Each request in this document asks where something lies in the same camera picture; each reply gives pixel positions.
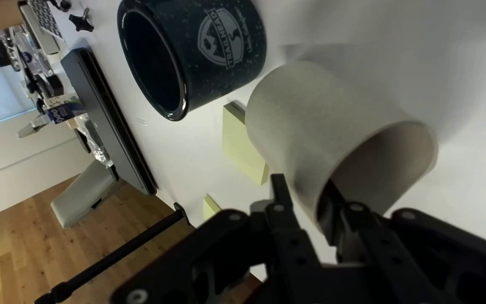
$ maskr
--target black metal frame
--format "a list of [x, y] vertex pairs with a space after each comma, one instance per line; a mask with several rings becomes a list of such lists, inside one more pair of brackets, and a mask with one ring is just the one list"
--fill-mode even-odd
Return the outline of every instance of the black metal frame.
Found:
[[267, 281], [257, 304], [486, 304], [486, 240], [416, 210], [387, 220], [328, 184], [320, 225], [340, 265], [321, 265], [284, 176], [252, 215], [227, 210], [112, 296], [116, 304], [220, 303], [252, 265]]
[[97, 127], [99, 145], [107, 149], [117, 174], [144, 194], [156, 194], [158, 183], [92, 49], [73, 49], [62, 61], [82, 107]]

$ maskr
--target white wall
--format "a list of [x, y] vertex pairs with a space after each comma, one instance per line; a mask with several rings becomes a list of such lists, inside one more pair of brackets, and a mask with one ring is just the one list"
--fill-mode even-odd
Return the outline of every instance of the white wall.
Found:
[[284, 5], [294, 9], [291, 22], [269, 15], [271, 37], [289, 59], [318, 61], [436, 129], [436, 169], [396, 208], [421, 208], [486, 237], [486, 2]]
[[28, 113], [0, 123], [0, 211], [83, 172], [92, 162], [67, 125], [50, 125], [19, 139], [18, 130], [35, 117]]

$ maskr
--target printed logo on mug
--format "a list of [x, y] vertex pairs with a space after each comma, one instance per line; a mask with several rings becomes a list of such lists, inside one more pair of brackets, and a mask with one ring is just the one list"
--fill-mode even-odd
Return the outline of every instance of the printed logo on mug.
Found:
[[245, 41], [237, 19], [227, 9], [207, 10], [198, 32], [198, 49], [208, 61], [234, 68], [244, 61]]

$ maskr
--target black mug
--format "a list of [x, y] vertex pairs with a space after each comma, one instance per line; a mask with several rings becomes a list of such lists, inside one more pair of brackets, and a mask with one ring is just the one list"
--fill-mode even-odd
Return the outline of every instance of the black mug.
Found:
[[252, 0], [124, 0], [119, 31], [136, 81], [170, 120], [256, 80], [267, 54]]

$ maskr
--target black metal bracket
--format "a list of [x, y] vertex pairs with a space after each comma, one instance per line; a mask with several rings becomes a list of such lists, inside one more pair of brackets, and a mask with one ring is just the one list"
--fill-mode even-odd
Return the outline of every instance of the black metal bracket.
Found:
[[272, 201], [256, 203], [251, 216], [218, 213], [117, 289], [112, 303], [220, 303], [251, 267], [266, 264], [269, 277], [247, 303], [486, 304], [485, 240], [413, 210], [387, 220], [330, 184], [320, 225], [340, 265], [321, 265], [284, 176], [272, 176], [272, 186]]

